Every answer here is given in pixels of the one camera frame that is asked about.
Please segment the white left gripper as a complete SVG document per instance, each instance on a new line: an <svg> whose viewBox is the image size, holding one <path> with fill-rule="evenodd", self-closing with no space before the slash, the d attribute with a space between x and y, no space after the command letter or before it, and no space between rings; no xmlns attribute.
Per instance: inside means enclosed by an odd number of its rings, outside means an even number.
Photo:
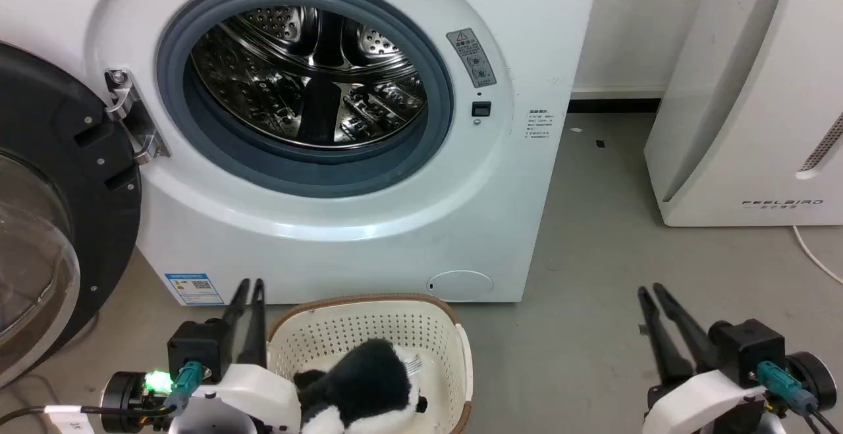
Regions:
<svg viewBox="0 0 843 434"><path fill-rule="evenodd" d="M249 296L250 279L241 280L223 313L223 361L232 362L238 320ZM293 382L265 369L265 285L255 281L250 322L238 363L217 384L202 384L171 422L169 433L298 433L302 411Z"/></svg>

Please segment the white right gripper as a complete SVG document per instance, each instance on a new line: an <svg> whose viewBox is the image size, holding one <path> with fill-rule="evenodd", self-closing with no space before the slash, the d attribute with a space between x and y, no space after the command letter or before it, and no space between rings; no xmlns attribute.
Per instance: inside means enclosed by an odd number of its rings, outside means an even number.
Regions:
<svg viewBox="0 0 843 434"><path fill-rule="evenodd" d="M643 433L726 433L728 421L749 420L739 432L769 433L765 388L749 375L750 386L743 388L717 369L717 348L677 299L661 283L653 290L669 320L674 322L686 343L697 373L677 347L661 322L657 303L647 287L638 288L642 316L662 385L647 393L648 411L642 422Z"/></svg>

